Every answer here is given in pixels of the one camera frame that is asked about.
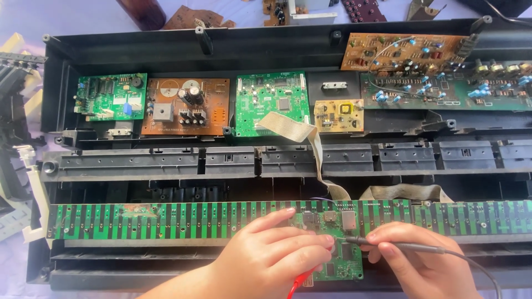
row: purple wire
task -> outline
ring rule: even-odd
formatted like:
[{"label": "purple wire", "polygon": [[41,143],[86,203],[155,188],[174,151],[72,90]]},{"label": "purple wire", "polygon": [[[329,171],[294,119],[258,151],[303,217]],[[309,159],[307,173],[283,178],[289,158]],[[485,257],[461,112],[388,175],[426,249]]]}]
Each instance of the purple wire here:
[{"label": "purple wire", "polygon": [[311,200],[319,200],[319,201],[328,201],[328,202],[332,202],[332,203],[334,203],[334,204],[336,205],[336,202],[335,202],[335,201],[330,200],[330,199],[328,199],[328,198],[323,198],[323,197],[311,197],[310,199],[311,199]]}]

